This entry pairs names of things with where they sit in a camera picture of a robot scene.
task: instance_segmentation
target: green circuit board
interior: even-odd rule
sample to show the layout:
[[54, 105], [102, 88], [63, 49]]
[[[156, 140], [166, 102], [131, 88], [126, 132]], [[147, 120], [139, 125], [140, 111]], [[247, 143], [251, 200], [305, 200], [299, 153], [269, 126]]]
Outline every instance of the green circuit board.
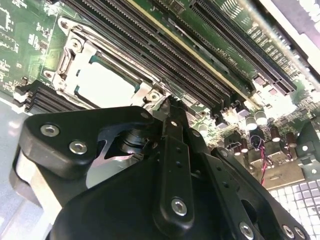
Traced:
[[60, 15], [78, 17], [45, 1], [1, 1], [0, 91], [11, 95], [24, 76], [50, 85], [43, 72], [56, 69], [67, 39], [56, 24]]
[[[165, 18], [160, 10], [154, 8], [151, 1], [134, 1], [164, 26], [168, 25], [168, 18]], [[162, 1], [169, 7], [168, 2], [166, 0]], [[189, 1], [181, 0], [180, 3], [187, 6]], [[230, 15], [248, 33], [248, 36], [260, 44], [265, 52], [287, 72], [298, 86], [297, 91], [291, 94], [292, 102], [297, 104], [296, 110], [290, 115], [277, 119], [275, 124], [281, 127], [281, 133], [299, 131], [310, 114], [319, 114], [320, 105], [314, 103], [309, 93], [305, 91], [304, 85], [300, 82], [298, 70], [290, 59], [281, 52], [280, 48], [270, 40], [268, 34], [257, 25], [250, 13], [246, 9], [241, 9], [236, 0], [216, 0], [216, 4], [220, 6], [222, 11]], [[31, 82], [38, 79], [48, 86], [51, 84], [44, 77], [43, 72], [44, 70], [54, 71], [56, 69], [67, 39], [67, 36], [57, 24], [57, 19], [60, 16], [84, 22], [74, 11], [62, 3], [50, 5], [44, 0], [8, 0], [0, 3], [0, 91], [12, 95], [15, 86], [22, 84], [21, 78], [23, 76], [28, 77]], [[208, 29], [208, 26], [204, 23], [200, 24], [202, 20], [194, 15], [188, 7], [185, 7], [185, 10], [178, 17], [187, 24], [194, 25], [193, 27], [198, 29], [200, 35], [210, 39], [216, 53], [224, 57], [231, 66], [241, 71], [244, 76], [250, 79], [257, 74], [252, 66], [217, 33]], [[193, 47], [189, 38], [181, 35], [176, 29], [169, 29], [180, 40]], [[191, 126], [197, 129], [201, 124], [208, 125], [209, 131], [206, 140], [210, 146], [216, 146], [221, 139], [233, 131], [239, 130], [238, 124], [231, 124], [224, 129], [215, 127], [210, 118], [210, 110], [206, 106], [197, 102], [182, 88], [174, 84], [170, 84], [170, 86], [174, 94], [195, 112], [193, 119], [190, 121]]]

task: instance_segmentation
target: silver screw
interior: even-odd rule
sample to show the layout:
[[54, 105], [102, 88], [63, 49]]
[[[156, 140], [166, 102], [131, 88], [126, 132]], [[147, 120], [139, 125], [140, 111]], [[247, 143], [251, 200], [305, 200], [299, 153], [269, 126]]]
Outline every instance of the silver screw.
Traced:
[[195, 135], [196, 137], [200, 137], [200, 133], [196, 130], [192, 130], [193, 135]]
[[86, 144], [82, 141], [73, 141], [69, 145], [69, 149], [74, 154], [82, 155], [85, 154], [88, 150]]
[[244, 221], [240, 222], [239, 228], [241, 233], [246, 237], [248, 240], [253, 240], [255, 235], [252, 229], [246, 224]]
[[82, 44], [78, 39], [72, 38], [69, 42], [69, 48], [72, 49], [75, 53], [79, 53], [81, 52]]
[[61, 27], [63, 27], [64, 29], [68, 29], [68, 23], [66, 23], [65, 21], [61, 22]]
[[295, 238], [294, 233], [291, 231], [291, 229], [290, 229], [287, 225], [283, 225], [282, 227], [283, 227], [283, 230], [284, 230], [285, 234], [286, 234], [289, 238], [291, 238], [291, 239], [294, 239], [294, 238]]
[[300, 228], [298, 227], [294, 227], [294, 230], [296, 231], [296, 233], [302, 238], [302, 239], [306, 239], [305, 234], [300, 230]]
[[60, 130], [57, 126], [46, 124], [40, 128], [40, 131], [43, 135], [47, 137], [55, 137], [60, 133]]
[[148, 114], [146, 114], [146, 113], [144, 113], [144, 112], [141, 113], [141, 116], [144, 117], [145, 119], [148, 119], [148, 118], [149, 118]]
[[179, 216], [185, 216], [187, 214], [187, 206], [185, 205], [185, 203], [178, 199], [178, 198], [174, 198], [171, 201], [171, 207], [172, 210], [175, 212], [175, 214], [179, 215]]
[[224, 157], [228, 157], [228, 153], [227, 153], [226, 150], [221, 150], [221, 154], [222, 154], [222, 156], [224, 156]]

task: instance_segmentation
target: electronic component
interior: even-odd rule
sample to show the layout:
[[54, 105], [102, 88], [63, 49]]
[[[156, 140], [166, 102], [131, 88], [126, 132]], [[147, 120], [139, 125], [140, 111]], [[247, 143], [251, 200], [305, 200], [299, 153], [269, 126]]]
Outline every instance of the electronic component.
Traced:
[[281, 140], [279, 129], [276, 126], [270, 127], [270, 135], [272, 142], [277, 143]]
[[208, 125], [200, 124], [198, 131], [205, 138], [208, 135]]
[[233, 149], [241, 145], [241, 135], [239, 132], [235, 131], [231, 135], [224, 139], [224, 147], [226, 149]]
[[13, 97], [13, 103], [16, 105], [14, 110], [16, 112], [29, 113], [34, 107], [44, 113], [97, 108], [97, 106], [94, 105], [79, 106], [76, 102], [71, 103], [63, 96], [57, 95], [55, 90], [38, 80], [25, 86], [16, 86]]
[[233, 154], [235, 156], [240, 156], [241, 155], [241, 147], [240, 146], [236, 146], [233, 148]]
[[254, 149], [259, 150], [262, 146], [264, 146], [265, 134], [261, 128], [257, 127], [256, 129], [249, 131], [249, 136], [250, 144]]
[[241, 152], [244, 154], [247, 153], [249, 150], [247, 139], [241, 138], [240, 143], [241, 143]]
[[257, 122], [254, 116], [249, 115], [245, 118], [246, 129], [249, 131], [255, 130], [257, 128]]
[[264, 111], [257, 111], [254, 114], [256, 124], [258, 125], [266, 125], [268, 122], [267, 116]]
[[285, 139], [286, 139], [286, 143], [288, 144], [288, 146], [290, 148], [295, 148], [297, 147], [297, 140], [296, 140], [296, 136], [293, 132], [287, 132], [285, 134]]

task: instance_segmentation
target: black memory slot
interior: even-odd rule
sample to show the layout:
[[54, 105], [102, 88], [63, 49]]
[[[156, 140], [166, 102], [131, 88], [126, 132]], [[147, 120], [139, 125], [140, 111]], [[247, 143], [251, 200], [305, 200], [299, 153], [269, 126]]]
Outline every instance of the black memory slot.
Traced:
[[120, 28], [122, 31], [124, 31], [128, 36], [130, 36], [133, 40], [135, 40], [137, 43], [139, 43], [144, 49], [144, 52], [151, 52], [156, 57], [158, 57], [161, 61], [165, 62], [170, 68], [174, 66], [174, 70], [177, 70], [177, 73], [180, 74], [183, 78], [188, 80], [192, 80], [193, 82], [198, 83], [204, 92], [208, 94], [208, 96], [212, 97], [216, 102], [220, 102], [221, 99], [224, 99], [226, 96], [223, 96], [223, 93], [220, 92], [218, 89], [216, 89], [214, 86], [215, 84], [219, 86], [220, 89], [223, 89], [225, 93], [230, 94], [230, 91], [225, 88], [222, 84], [218, 82], [206, 82], [203, 79], [203, 76], [195, 74], [199, 74], [198, 71], [194, 71], [195, 69], [190, 69], [188, 65], [185, 64], [185, 62], [182, 61], [184, 56], [181, 56], [179, 58], [175, 57], [173, 59], [173, 54], [176, 47], [171, 47], [171, 52], [167, 51], [166, 47], [169, 46], [169, 42], [165, 41], [163, 45], [159, 43], [153, 36], [157, 35], [156, 32], [152, 32], [151, 35], [149, 35], [147, 32], [141, 31], [141, 28], [132, 24], [130, 22], [129, 16], [120, 16], [120, 12], [115, 9], [112, 5], [106, 5], [100, 3], [94, 4], [91, 3], [90, 6], [101, 16], [104, 16], [106, 19], [108, 19], [110, 22], [112, 22], [116, 27]]
[[186, 52], [184, 49], [181, 49], [181, 46], [179, 46], [169, 38], [160, 34], [160, 32], [158, 32], [157, 30], [157, 26], [155, 26], [154, 24], [151, 24], [150, 20], [147, 19], [147, 17], [145, 17], [144, 15], [141, 15], [141, 13], [135, 10], [132, 6], [130, 6], [126, 0], [107, 0], [107, 1], [110, 2], [111, 5], [117, 8], [121, 13], [123, 13], [131, 21], [133, 21], [135, 24], [140, 26], [143, 30], [147, 31], [150, 35], [155, 36], [156, 39], [163, 44], [163, 46], [165, 46], [169, 51], [171, 51], [169, 52], [169, 54], [171, 55], [174, 54], [177, 57], [179, 57], [179, 59], [183, 61], [185, 65], [192, 68], [191, 71], [196, 71], [202, 78], [205, 78], [212, 85], [220, 89], [224, 94], [230, 96], [231, 91], [226, 85], [224, 85], [222, 82], [214, 78], [212, 73], [209, 72], [205, 67], [203, 67], [194, 56]]
[[74, 9], [80, 15], [84, 16], [93, 26], [97, 28], [100, 33], [107, 33], [105, 37], [111, 41], [115, 46], [122, 49], [124, 52], [130, 54], [134, 60], [142, 65], [146, 66], [150, 72], [155, 72], [155, 75], [165, 75], [165, 80], [172, 81], [178, 86], [183, 87], [189, 94], [191, 94], [200, 103], [212, 108], [216, 103], [210, 96], [207, 96], [202, 90], [199, 89], [193, 82], [185, 81], [181, 79], [179, 75], [174, 73], [171, 69], [165, 65], [159, 63], [158, 60], [154, 60], [154, 56], [149, 56], [145, 52], [142, 52], [139, 44], [132, 41], [132, 39], [124, 35], [118, 28], [112, 25], [106, 24], [106, 21], [100, 16], [97, 17], [92, 9], [88, 9], [82, 6], [74, 0], [65, 0], [64, 3], [70, 8]]
[[[101, 19], [102, 18], [101, 15], [97, 17], [98, 14], [96, 13], [96, 11], [93, 11], [92, 9], [86, 6], [82, 6], [78, 2], [74, 2], [72, 0], [65, 1], [65, 3], [69, 7], [73, 8], [75, 11], [83, 15], [85, 18], [87, 18], [101, 33], [106, 33], [105, 35], [106, 38], [112, 41], [117, 47], [121, 48], [122, 50], [125, 50], [125, 52], [127, 53], [129, 51], [134, 56], [134, 59], [137, 60], [139, 63], [142, 62], [143, 65], [146, 65], [146, 66], [150, 65], [148, 64], [147, 60], [142, 59], [142, 56], [144, 56], [154, 64], [159, 62], [159, 60], [154, 59], [153, 58], [154, 55], [149, 54], [148, 51], [146, 51], [143, 46], [141, 46], [140, 44], [136, 44], [134, 41], [132, 41], [132, 36], [124, 35], [123, 32], [121, 32], [118, 28], [111, 27], [110, 24], [107, 24], [107, 21], [105, 21], [104, 19]], [[154, 72], [154, 69], [149, 67], [148, 69], [151, 72]], [[208, 107], [210, 106], [212, 107], [217, 104], [217, 100], [213, 99], [213, 93], [208, 92], [208, 90], [203, 87], [199, 87], [195, 82], [196, 79], [192, 79], [192, 80], [189, 79], [188, 81], [186, 81], [186, 79], [182, 79], [181, 76], [177, 76], [179, 69], [177, 69], [177, 71], [173, 73], [172, 69], [169, 69], [168, 67], [166, 67], [166, 71], [168, 73], [171, 73], [171, 76], [175, 75], [175, 79], [174, 79], [175, 84], [177, 84], [178, 86], [183, 86], [187, 90], [187, 92], [191, 94], [195, 99], [199, 100], [199, 102], [203, 103]]]
[[284, 70], [244, 31], [224, 16], [214, 3], [208, 0], [196, 0], [190, 7], [278, 91], [287, 95], [297, 89]]

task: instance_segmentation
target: wire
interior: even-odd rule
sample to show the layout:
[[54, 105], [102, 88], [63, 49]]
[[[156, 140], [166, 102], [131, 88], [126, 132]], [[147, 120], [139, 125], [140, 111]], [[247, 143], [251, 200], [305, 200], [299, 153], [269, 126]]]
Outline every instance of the wire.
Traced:
[[266, 170], [268, 166], [273, 166], [274, 162], [272, 161], [271, 158], [269, 158], [266, 155], [266, 148], [264, 146], [260, 147], [260, 155], [261, 155], [261, 160], [262, 160], [262, 170], [261, 170], [261, 185], [264, 185], [265, 183], [265, 175], [266, 175]]
[[[257, 137], [257, 138], [259, 138], [260, 139], [260, 142], [259, 142], [259, 145], [258, 145], [258, 147], [256, 148], [255, 147], [255, 145], [252, 143], [252, 139], [253, 139], [253, 137]], [[249, 139], [249, 142], [250, 142], [250, 144], [253, 146], [253, 148], [256, 150], [256, 151], [258, 151], [258, 150], [260, 150], [260, 147], [262, 146], [262, 143], [263, 143], [263, 140], [262, 140], [262, 138], [260, 137], [260, 136], [258, 136], [258, 135], [252, 135], [251, 137], [250, 137], [250, 139]]]

